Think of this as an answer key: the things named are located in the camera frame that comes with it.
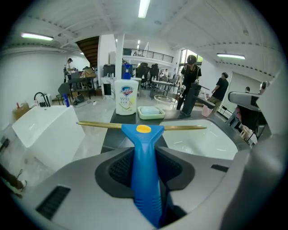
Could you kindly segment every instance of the dark countertop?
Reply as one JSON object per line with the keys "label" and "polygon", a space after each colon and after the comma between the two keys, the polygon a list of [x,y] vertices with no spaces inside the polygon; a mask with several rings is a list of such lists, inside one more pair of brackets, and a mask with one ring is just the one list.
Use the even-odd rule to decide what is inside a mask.
{"label": "dark countertop", "polygon": [[[179,110],[166,111],[164,119],[141,120],[137,113],[127,116],[117,115],[114,111],[111,123],[121,124],[145,124],[145,125],[159,125],[162,121],[179,120],[179,119],[207,119],[216,124],[230,139],[235,143],[238,150],[250,149],[248,144],[235,132],[228,124],[223,122],[219,117],[211,114],[209,117],[204,117],[201,111],[192,111],[191,116],[187,117],[180,113]],[[161,136],[155,143],[155,146],[167,147],[167,144]],[[117,148],[134,147],[134,144],[125,136],[120,129],[109,128],[103,142],[101,153],[105,153]]]}

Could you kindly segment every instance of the hand soap dispenser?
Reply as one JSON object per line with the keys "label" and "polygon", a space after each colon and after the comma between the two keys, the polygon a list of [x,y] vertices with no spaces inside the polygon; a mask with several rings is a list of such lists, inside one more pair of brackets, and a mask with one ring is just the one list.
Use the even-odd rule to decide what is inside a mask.
{"label": "hand soap dispenser", "polygon": [[136,112],[136,99],[138,82],[131,80],[129,67],[125,64],[123,79],[115,81],[116,113],[119,115],[131,115]]}

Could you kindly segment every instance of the black metal railing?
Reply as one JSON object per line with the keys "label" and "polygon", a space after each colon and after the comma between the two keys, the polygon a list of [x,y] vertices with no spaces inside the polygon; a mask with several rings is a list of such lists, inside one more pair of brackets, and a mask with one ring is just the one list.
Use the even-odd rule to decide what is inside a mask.
{"label": "black metal railing", "polygon": [[162,60],[166,62],[173,62],[173,57],[162,54],[162,53],[157,53],[157,52],[152,52],[148,50],[143,50],[143,49],[123,49],[123,55],[128,55],[128,56],[140,56],[140,57],[146,57],[146,58],[153,58],[157,60]]}

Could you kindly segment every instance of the gold squeegee bar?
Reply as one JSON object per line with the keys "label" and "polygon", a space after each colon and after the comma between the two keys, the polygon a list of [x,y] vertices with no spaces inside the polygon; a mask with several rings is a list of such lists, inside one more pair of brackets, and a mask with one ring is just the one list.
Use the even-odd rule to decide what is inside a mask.
{"label": "gold squeegee bar", "polygon": [[[120,123],[106,123],[106,122],[95,122],[95,121],[79,121],[77,122],[79,125],[93,126],[93,127],[101,127],[101,128],[119,128],[121,129],[122,124]],[[178,125],[178,126],[170,126],[165,125],[164,130],[173,131],[173,130],[198,130],[198,129],[206,129],[207,127],[201,125]]]}

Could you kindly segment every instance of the black t-shirt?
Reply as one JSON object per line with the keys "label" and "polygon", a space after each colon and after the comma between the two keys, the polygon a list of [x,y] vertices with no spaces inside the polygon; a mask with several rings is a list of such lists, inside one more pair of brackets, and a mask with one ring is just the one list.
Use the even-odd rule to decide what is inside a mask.
{"label": "black t-shirt", "polygon": [[225,96],[229,83],[226,79],[219,78],[216,85],[219,85],[219,88],[213,93],[212,96],[222,101]]}
{"label": "black t-shirt", "polygon": [[191,71],[190,67],[186,65],[185,67],[183,67],[181,74],[184,75],[183,84],[189,88],[191,87],[191,84],[195,82],[197,76],[202,76],[200,67],[196,65],[195,68],[193,68],[193,71]]}

